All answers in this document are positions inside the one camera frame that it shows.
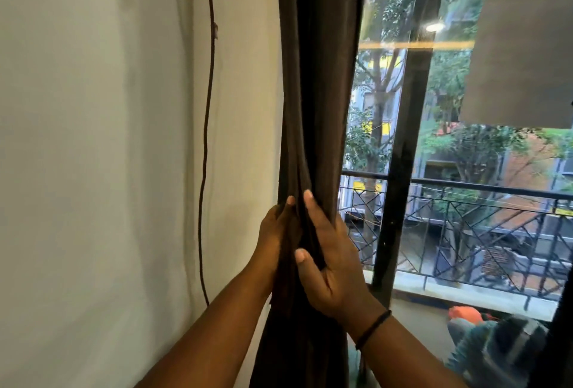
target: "balcony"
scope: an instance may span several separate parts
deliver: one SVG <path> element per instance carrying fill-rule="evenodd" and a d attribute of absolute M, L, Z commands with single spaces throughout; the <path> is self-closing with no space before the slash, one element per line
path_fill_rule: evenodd
<path fill-rule="evenodd" d="M 384 178 L 344 171 L 340 183 L 339 212 L 367 281 Z M 394 289 L 549 321 L 573 261 L 571 203 L 570 194 L 414 178 Z"/>

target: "fingernail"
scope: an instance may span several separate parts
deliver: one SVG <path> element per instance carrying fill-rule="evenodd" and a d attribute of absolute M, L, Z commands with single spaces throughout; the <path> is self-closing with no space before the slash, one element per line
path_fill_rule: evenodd
<path fill-rule="evenodd" d="M 300 264 L 306 258 L 306 251 L 304 249 L 297 249 L 295 251 L 295 261 L 297 264 Z"/>

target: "black railing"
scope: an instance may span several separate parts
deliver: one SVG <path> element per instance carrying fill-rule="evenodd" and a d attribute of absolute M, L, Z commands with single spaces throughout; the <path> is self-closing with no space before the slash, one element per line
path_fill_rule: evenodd
<path fill-rule="evenodd" d="M 339 211 L 374 266 L 386 176 L 343 171 Z M 558 300 L 573 262 L 573 194 L 413 178 L 397 270 Z"/>

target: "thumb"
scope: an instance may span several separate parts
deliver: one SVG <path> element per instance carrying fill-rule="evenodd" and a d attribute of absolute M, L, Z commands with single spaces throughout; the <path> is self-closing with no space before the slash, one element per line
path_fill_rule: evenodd
<path fill-rule="evenodd" d="M 312 306 L 316 307 L 330 294 L 320 270 L 306 249 L 298 248 L 295 251 L 295 260 L 298 267 L 298 277 L 304 287 L 306 297 Z"/>

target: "bracelet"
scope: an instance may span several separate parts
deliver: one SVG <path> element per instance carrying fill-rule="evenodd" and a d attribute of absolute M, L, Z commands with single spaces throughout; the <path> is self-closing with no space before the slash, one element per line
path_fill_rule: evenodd
<path fill-rule="evenodd" d="M 367 330 L 365 330 L 364 334 L 358 338 L 358 341 L 356 341 L 356 350 L 360 350 L 366 344 L 370 336 L 374 334 L 374 331 L 391 315 L 392 311 L 387 310 L 380 317 L 378 317 L 378 319 L 376 319 L 376 321 Z"/>

